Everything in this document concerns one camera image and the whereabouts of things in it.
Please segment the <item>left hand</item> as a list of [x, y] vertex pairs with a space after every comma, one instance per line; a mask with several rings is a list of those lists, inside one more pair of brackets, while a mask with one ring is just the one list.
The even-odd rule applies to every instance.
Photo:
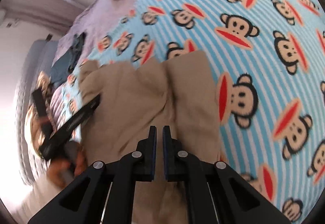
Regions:
[[[76, 168], [74, 170], [74, 176], [79, 176], [83, 173], [87, 167], [87, 156], [84, 148], [81, 144], [77, 143], [77, 159], [76, 159]], [[51, 161], [47, 169], [47, 178], [58, 188], [64, 189], [68, 184], [63, 178], [63, 173], [67, 172], [70, 168], [70, 162], [65, 158], [56, 158]]]

